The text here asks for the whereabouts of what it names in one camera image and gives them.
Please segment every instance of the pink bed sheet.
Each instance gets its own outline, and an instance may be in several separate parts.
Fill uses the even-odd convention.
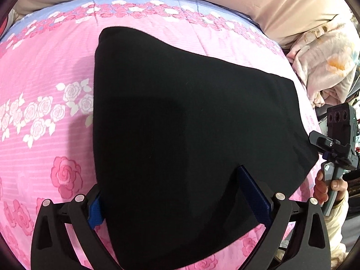
[[[264,35],[236,21],[213,15],[206,20],[202,13],[166,4],[125,1],[115,14],[109,12],[113,5],[87,3],[71,12],[55,12],[25,27],[24,38],[10,36],[0,44],[0,232],[26,269],[30,269],[31,239],[42,201],[67,202],[78,193],[86,194],[96,182],[92,152],[94,52],[106,27],[136,28],[193,53],[289,78],[298,93],[305,130],[320,131],[289,62]],[[137,11],[131,15],[124,11],[130,7]],[[139,11],[144,7],[148,11]],[[259,154],[263,145],[259,143]],[[312,196],[319,164],[293,199]],[[91,268],[71,226],[68,231],[80,262]],[[96,231],[115,256],[106,224]],[[222,251],[182,270],[237,270],[263,231],[259,225]]]

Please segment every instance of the finger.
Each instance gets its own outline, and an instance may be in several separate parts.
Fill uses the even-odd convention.
[[[323,179],[323,177],[324,177],[323,171],[322,171],[322,170],[319,170],[319,171],[317,172],[316,179],[319,180],[319,181],[321,181],[321,180]]]
[[[315,180],[315,187],[323,194],[328,193],[328,186],[323,181]]]
[[[334,180],[331,182],[331,188],[333,191],[345,192],[347,190],[347,182],[344,180]]]
[[[324,203],[329,199],[329,196],[320,192],[317,187],[314,188],[314,197],[319,201],[319,203]]]

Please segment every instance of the camera lens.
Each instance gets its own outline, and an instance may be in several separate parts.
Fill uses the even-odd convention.
[[[339,112],[335,113],[335,122],[337,123],[338,121],[340,121],[340,114]]]

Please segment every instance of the human hand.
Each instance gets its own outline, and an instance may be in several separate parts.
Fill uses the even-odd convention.
[[[328,186],[323,178],[324,174],[321,170],[319,170],[315,179],[314,198],[318,200],[320,205],[323,205],[323,203],[329,199]],[[331,182],[331,189],[338,192],[335,201],[339,202],[345,197],[347,182],[341,179],[334,180]]]

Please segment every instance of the black garment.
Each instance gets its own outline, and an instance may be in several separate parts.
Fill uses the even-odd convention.
[[[103,30],[95,54],[94,156],[126,270],[203,259],[257,225],[235,169],[290,196],[316,163],[291,80]]]

